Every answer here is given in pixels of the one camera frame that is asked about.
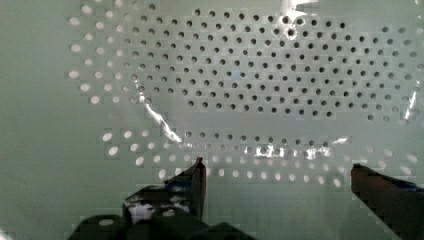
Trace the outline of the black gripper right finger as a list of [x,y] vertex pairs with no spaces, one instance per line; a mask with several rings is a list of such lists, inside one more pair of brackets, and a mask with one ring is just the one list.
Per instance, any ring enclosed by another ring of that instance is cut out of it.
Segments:
[[358,163],[350,175],[351,191],[401,240],[423,240],[422,187]]

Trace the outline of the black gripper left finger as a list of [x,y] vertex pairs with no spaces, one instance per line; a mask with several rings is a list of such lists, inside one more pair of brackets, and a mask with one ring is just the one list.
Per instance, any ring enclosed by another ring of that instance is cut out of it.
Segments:
[[160,210],[179,209],[198,219],[203,217],[206,195],[206,166],[203,158],[162,185],[149,185],[127,197],[123,217],[131,224],[148,221]]

